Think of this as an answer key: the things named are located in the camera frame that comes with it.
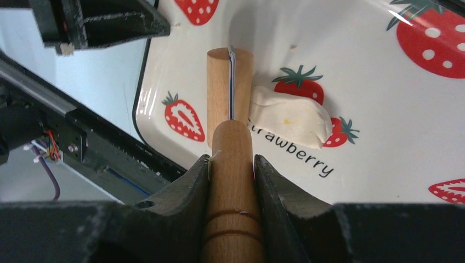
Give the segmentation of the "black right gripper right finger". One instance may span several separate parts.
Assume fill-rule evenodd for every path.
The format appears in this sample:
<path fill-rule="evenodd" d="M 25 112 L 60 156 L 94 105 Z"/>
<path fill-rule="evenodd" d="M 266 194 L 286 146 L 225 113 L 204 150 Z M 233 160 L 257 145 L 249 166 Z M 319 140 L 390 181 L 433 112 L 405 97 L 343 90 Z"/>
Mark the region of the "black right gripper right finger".
<path fill-rule="evenodd" d="M 264 156 L 254 172 L 270 262 L 464 262 L 463 205 L 330 205 Z"/>

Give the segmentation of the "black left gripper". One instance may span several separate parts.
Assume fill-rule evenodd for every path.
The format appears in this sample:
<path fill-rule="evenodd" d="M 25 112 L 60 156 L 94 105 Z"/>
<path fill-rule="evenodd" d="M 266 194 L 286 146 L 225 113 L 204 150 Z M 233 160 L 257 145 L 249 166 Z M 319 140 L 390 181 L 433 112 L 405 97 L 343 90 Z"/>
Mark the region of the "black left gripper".
<path fill-rule="evenodd" d="M 169 36 L 167 19 L 148 1 L 32 0 L 44 46 L 57 55 Z"/>

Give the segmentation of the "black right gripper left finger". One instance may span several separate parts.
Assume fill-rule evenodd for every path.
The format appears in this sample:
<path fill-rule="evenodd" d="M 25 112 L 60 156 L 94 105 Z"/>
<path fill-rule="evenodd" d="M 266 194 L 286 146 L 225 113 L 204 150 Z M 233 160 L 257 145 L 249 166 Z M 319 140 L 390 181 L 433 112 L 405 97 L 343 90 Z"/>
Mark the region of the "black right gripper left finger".
<path fill-rule="evenodd" d="M 198 262 L 209 156 L 135 205 L 1 204 L 1 262 Z"/>

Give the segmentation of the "wooden dough roller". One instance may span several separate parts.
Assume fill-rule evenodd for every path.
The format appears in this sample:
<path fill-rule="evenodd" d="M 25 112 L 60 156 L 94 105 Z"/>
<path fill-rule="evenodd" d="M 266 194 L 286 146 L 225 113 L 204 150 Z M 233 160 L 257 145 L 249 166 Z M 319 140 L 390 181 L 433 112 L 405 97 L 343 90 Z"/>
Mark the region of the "wooden dough roller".
<path fill-rule="evenodd" d="M 265 262 L 251 133 L 247 127 L 251 52 L 233 46 L 207 53 L 209 197 L 202 262 Z"/>

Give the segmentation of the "white dough piece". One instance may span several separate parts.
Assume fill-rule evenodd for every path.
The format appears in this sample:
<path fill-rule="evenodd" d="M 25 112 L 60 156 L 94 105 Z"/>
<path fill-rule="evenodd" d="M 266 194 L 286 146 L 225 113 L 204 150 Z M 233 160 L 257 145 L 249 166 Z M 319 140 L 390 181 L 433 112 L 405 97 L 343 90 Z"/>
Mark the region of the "white dough piece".
<path fill-rule="evenodd" d="M 307 148 L 321 149 L 332 133 L 330 115 L 315 100 L 264 86 L 252 88 L 249 119 L 257 128 Z"/>

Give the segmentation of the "strawberry print rectangular tray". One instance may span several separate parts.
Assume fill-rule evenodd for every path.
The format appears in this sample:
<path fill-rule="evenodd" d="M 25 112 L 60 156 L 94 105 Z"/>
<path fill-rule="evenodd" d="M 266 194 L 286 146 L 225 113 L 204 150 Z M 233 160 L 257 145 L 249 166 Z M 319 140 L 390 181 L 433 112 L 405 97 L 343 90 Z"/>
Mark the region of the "strawberry print rectangular tray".
<path fill-rule="evenodd" d="M 255 56 L 253 84 L 313 98 L 320 150 L 251 123 L 253 150 L 328 202 L 464 204 L 464 1 L 159 1 L 135 122 L 188 169 L 207 144 L 207 52 Z"/>

